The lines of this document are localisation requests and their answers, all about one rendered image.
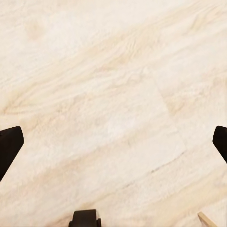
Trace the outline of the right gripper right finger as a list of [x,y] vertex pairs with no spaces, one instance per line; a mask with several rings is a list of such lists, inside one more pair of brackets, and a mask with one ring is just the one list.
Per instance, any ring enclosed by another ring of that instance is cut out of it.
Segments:
[[217,126],[212,142],[227,163],[227,128]]

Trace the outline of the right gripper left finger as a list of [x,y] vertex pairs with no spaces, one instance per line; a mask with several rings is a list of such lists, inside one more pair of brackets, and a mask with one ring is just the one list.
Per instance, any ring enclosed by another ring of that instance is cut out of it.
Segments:
[[20,126],[0,131],[0,182],[24,144]]

